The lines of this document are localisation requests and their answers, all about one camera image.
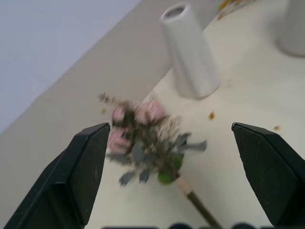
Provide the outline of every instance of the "vase opening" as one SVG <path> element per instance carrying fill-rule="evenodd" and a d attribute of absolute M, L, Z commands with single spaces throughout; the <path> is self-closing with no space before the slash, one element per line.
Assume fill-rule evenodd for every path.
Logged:
<path fill-rule="evenodd" d="M 170 9 L 169 11 L 167 11 L 164 16 L 166 18 L 176 17 L 176 16 L 180 15 L 184 11 L 184 9 L 185 9 L 184 6 L 178 6 L 176 8 L 173 8 L 173 9 Z"/>

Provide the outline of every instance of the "pink rose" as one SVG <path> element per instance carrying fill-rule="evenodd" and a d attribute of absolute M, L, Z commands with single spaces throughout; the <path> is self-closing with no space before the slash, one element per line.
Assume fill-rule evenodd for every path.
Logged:
<path fill-rule="evenodd" d="M 125 117 L 125 111 L 121 106 L 118 106 L 114 109 L 112 114 L 112 121 L 114 123 L 120 123 Z"/>
<path fill-rule="evenodd" d="M 125 154 L 127 151 L 126 148 L 130 147 L 131 142 L 122 137 L 123 133 L 123 130 L 116 130 L 110 134 L 107 147 L 111 150 L 111 153 Z"/>
<path fill-rule="evenodd" d="M 165 110 L 157 100 L 141 103 L 138 106 L 135 119 L 144 125 L 147 124 L 145 113 L 148 114 L 150 120 L 158 121 L 164 117 Z"/>

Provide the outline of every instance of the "table surface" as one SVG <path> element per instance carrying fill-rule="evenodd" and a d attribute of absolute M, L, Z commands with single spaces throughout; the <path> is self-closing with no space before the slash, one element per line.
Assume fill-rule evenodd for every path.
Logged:
<path fill-rule="evenodd" d="M 305 158 L 305 59 L 282 53 L 276 38 L 285 0 L 260 0 L 204 31 L 222 85 L 208 98 L 181 98 L 170 70 L 150 96 L 161 100 L 172 115 L 183 118 L 182 131 L 190 142 L 208 140 L 204 153 L 188 152 L 181 174 L 224 228 L 236 222 L 254 226 L 270 222 L 252 191 L 235 142 L 231 124 L 240 122 L 273 130 Z M 214 111 L 215 118 L 209 114 Z M 167 228 L 185 222 L 194 228 L 207 223 L 173 185 L 162 186 L 151 177 L 120 188 L 126 168 L 105 162 L 99 193 L 87 229 L 106 225 Z"/>

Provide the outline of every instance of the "gray wall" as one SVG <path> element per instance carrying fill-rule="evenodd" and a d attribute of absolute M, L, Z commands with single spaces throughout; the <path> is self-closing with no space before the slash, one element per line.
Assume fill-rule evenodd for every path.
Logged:
<path fill-rule="evenodd" d="M 0 136 L 0 228 L 77 132 L 109 121 L 99 93 L 140 101 L 168 72 L 158 21 L 176 2 L 143 0 Z M 219 0 L 190 2 L 205 27 Z"/>

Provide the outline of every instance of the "white cylindrical vase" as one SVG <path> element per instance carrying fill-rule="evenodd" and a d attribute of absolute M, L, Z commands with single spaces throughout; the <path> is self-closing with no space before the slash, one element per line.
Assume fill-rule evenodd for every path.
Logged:
<path fill-rule="evenodd" d="M 189 3 L 178 3 L 160 18 L 179 94 L 204 98 L 220 85 L 216 65 Z"/>
<path fill-rule="evenodd" d="M 305 56 L 305 0 L 289 1 L 279 43 L 284 51 Z"/>

